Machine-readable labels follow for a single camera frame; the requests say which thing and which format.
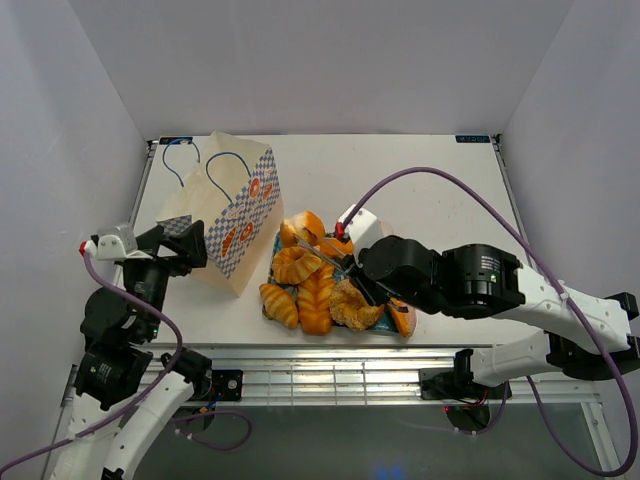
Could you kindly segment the metal tongs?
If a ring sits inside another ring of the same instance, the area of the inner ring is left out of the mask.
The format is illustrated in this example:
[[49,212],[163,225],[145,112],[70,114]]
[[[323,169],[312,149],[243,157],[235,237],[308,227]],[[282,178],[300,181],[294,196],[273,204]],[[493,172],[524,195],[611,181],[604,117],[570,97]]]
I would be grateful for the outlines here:
[[318,245],[312,246],[297,234],[294,234],[293,238],[297,246],[304,248],[307,252],[338,270],[362,293],[369,305],[379,306],[388,302],[388,297],[384,292],[376,286],[373,280],[366,277],[364,269],[358,265],[354,254],[338,247],[337,241],[331,243],[322,239]]

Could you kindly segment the blue checkered paper bag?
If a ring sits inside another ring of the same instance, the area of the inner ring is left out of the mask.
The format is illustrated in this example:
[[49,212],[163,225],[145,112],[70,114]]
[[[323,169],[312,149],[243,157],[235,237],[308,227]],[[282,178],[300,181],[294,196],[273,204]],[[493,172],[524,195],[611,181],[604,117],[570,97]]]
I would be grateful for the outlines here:
[[161,162],[177,188],[156,223],[180,233],[202,220],[208,262],[193,275],[241,295],[284,216],[272,147],[214,132],[202,147],[165,146]]

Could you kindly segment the white topped round bun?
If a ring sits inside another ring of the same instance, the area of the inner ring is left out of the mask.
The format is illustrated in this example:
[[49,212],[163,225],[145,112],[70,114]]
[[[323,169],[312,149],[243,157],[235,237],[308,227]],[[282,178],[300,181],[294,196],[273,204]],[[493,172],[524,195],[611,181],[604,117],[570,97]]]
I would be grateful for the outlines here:
[[285,248],[296,246],[298,238],[315,246],[325,235],[324,223],[310,210],[285,218],[280,224],[280,240]]

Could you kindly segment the twisted ring bread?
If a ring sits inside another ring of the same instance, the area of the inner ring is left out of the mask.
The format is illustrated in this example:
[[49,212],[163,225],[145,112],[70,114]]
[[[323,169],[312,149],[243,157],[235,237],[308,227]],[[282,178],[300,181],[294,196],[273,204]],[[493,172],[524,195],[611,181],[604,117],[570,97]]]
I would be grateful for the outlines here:
[[271,269],[281,284],[297,285],[316,272],[323,261],[302,247],[286,247],[273,257]]

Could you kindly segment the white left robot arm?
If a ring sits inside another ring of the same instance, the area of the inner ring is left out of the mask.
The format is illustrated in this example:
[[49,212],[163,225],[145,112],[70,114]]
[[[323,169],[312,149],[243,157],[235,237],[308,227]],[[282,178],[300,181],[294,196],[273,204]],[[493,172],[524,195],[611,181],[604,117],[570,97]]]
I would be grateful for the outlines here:
[[73,383],[66,443],[51,473],[54,479],[129,479],[183,402],[205,397],[212,362],[178,345],[162,356],[163,371],[139,388],[166,318],[168,281],[207,264],[204,224],[180,233],[157,225],[141,235],[119,225],[102,229],[79,248],[85,265],[94,260],[120,266],[122,287],[107,281],[85,304],[80,331],[85,353]]

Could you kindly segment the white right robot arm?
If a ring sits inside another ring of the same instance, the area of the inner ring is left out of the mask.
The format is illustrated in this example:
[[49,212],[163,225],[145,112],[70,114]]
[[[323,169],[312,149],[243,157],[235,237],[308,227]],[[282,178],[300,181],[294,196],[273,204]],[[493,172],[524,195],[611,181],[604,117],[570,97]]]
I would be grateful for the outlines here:
[[389,235],[346,256],[341,267],[371,305],[397,300],[430,315],[506,319],[535,328],[531,336],[509,344],[458,351],[450,370],[422,378],[426,398],[497,399],[507,393],[507,381],[539,373],[610,380],[599,344],[620,373],[639,367],[639,339],[629,328],[639,315],[633,295],[601,299],[572,289],[557,293],[516,256],[490,245],[439,253]]

